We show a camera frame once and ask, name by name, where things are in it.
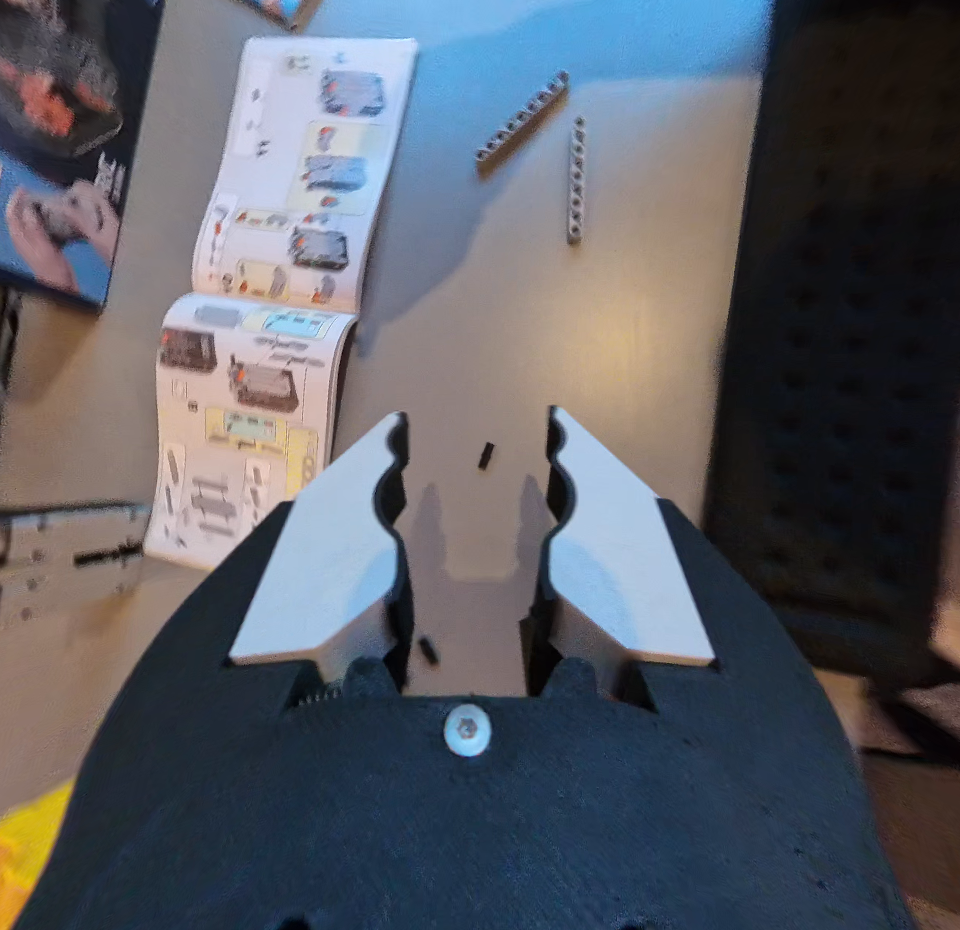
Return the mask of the yellow plastic bin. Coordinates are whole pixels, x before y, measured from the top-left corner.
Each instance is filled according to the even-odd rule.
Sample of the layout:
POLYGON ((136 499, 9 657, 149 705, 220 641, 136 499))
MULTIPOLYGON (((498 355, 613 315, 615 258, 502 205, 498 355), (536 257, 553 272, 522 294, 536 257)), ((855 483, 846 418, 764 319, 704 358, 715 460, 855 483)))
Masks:
POLYGON ((7 810, 1 816, 1 928, 16 924, 36 888, 56 840, 76 780, 7 810))

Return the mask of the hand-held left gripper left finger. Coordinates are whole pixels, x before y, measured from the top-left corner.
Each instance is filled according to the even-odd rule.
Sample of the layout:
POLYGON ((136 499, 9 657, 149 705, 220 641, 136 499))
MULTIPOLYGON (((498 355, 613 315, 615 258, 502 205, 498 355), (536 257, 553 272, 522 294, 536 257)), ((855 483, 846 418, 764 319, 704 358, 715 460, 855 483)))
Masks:
POLYGON ((415 614, 396 523, 406 506, 409 418, 384 416, 291 504, 229 651, 235 665, 311 661, 345 684, 380 662, 393 688, 409 676, 415 614))

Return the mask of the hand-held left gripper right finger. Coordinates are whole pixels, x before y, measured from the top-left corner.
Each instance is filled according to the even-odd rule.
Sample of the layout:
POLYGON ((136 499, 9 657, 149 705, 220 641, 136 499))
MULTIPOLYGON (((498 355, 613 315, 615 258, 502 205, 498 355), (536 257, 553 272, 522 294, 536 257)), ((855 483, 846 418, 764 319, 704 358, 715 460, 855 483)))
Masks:
POLYGON ((521 626, 527 693, 583 660, 609 697, 643 663, 709 668, 717 654, 667 528, 664 499, 559 406, 547 412, 546 504, 534 600, 521 626))

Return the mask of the white instruction booklet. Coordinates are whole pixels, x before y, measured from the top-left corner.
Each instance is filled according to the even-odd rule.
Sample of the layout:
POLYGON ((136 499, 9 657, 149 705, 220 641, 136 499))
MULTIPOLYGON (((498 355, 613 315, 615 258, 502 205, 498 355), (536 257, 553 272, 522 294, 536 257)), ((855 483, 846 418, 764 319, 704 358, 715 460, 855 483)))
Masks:
POLYGON ((210 571, 331 459, 416 40, 255 37, 161 326, 147 556, 210 571))

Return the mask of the dark toy set box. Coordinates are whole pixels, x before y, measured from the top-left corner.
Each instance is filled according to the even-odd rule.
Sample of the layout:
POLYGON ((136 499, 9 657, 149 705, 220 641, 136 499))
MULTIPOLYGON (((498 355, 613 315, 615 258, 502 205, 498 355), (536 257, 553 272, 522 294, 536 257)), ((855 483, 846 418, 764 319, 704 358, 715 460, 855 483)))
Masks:
POLYGON ((104 310, 166 0, 1 0, 2 287, 104 310))

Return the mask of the grey black technic model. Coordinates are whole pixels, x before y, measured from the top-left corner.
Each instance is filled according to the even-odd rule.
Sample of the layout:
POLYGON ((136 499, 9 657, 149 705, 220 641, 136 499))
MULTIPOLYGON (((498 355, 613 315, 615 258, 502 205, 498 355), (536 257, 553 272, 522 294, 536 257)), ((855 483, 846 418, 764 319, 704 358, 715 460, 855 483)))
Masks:
POLYGON ((2 631, 133 590, 149 520, 134 503, 2 510, 2 631))

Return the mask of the grey technic beam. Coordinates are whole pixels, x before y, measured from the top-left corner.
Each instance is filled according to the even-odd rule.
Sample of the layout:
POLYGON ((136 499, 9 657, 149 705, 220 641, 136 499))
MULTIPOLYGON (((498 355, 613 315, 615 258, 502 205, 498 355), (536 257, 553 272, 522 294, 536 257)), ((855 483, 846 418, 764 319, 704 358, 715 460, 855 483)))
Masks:
POLYGON ((474 169, 486 177, 539 129, 570 94, 570 72, 559 70, 474 151, 474 169))
POLYGON ((568 146, 566 241, 570 247, 579 246, 584 235, 586 151, 587 121, 578 115, 571 125, 568 146))

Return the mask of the black mesh chair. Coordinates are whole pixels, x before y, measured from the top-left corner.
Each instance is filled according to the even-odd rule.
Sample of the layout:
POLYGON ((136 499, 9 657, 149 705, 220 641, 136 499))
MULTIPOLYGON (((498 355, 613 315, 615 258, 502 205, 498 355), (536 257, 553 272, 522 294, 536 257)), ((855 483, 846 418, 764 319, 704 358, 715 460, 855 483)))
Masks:
POLYGON ((703 528, 818 668, 921 682, 958 417, 958 0, 775 0, 703 528))

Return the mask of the grey desk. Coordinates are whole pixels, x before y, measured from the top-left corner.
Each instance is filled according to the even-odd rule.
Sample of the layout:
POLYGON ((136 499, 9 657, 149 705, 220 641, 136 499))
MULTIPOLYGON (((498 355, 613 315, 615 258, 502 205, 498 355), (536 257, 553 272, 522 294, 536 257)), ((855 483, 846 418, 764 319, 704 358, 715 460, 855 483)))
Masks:
MULTIPOLYGON (((325 0, 313 18, 311 36, 419 46, 335 445, 409 416, 399 528, 441 657, 414 660, 414 692, 523 690, 548 406, 699 520, 772 3, 325 0), (565 101, 478 175, 475 149, 560 70, 565 101)), ((234 0, 167 0, 107 307, 23 303, 3 506, 152 501, 162 319, 189 290, 243 44, 277 32, 234 0)))

